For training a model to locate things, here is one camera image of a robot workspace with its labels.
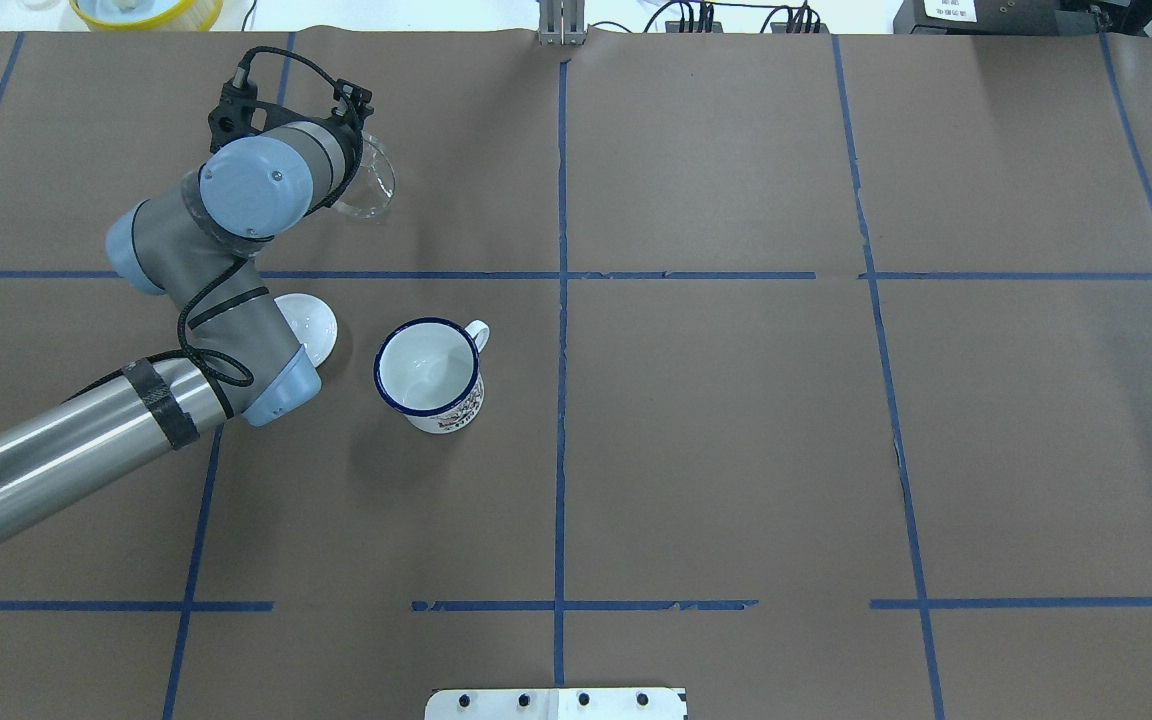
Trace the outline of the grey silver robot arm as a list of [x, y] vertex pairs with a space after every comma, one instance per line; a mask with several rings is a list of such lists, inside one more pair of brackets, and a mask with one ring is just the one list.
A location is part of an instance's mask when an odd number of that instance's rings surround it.
[[[0, 430], [175, 346], [172, 300], [109, 274], [105, 229], [204, 161], [198, 81], [137, 94], [20, 77], [0, 96]], [[207, 446], [0, 541], [0, 597], [179, 594]]]

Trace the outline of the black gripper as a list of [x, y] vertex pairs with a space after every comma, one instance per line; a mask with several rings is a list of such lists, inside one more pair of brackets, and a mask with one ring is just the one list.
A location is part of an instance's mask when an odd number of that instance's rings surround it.
[[347, 79], [335, 79], [332, 88], [334, 105], [329, 113], [311, 118], [301, 111], [262, 100], [252, 82], [241, 88], [223, 83], [218, 105], [207, 114], [210, 141], [238, 141], [296, 122], [314, 123], [342, 137], [361, 137], [367, 118], [374, 114], [372, 92]]

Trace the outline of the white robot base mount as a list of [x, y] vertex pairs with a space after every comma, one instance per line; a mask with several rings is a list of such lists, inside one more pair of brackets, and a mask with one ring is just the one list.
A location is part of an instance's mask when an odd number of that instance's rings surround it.
[[477, 688], [431, 694], [425, 719], [687, 719], [684, 689]]

